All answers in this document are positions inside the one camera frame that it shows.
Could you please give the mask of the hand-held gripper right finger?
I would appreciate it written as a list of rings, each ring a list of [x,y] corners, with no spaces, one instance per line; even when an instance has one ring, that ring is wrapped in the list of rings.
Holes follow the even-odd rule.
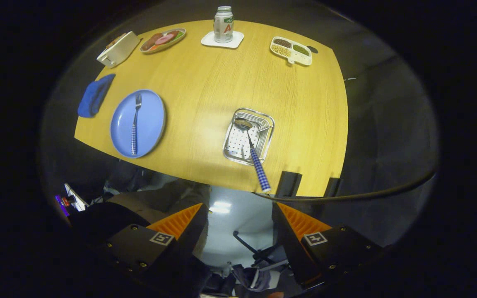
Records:
[[[272,206],[272,220],[277,243],[284,249],[295,280],[305,290],[333,284],[384,252],[384,247],[347,225],[327,225],[280,202]]]

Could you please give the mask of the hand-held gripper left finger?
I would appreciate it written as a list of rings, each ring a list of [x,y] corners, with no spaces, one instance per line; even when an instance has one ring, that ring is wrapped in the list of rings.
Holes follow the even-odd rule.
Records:
[[[207,219],[201,202],[151,225],[131,223],[106,240],[106,258],[140,283],[174,283],[193,258]]]

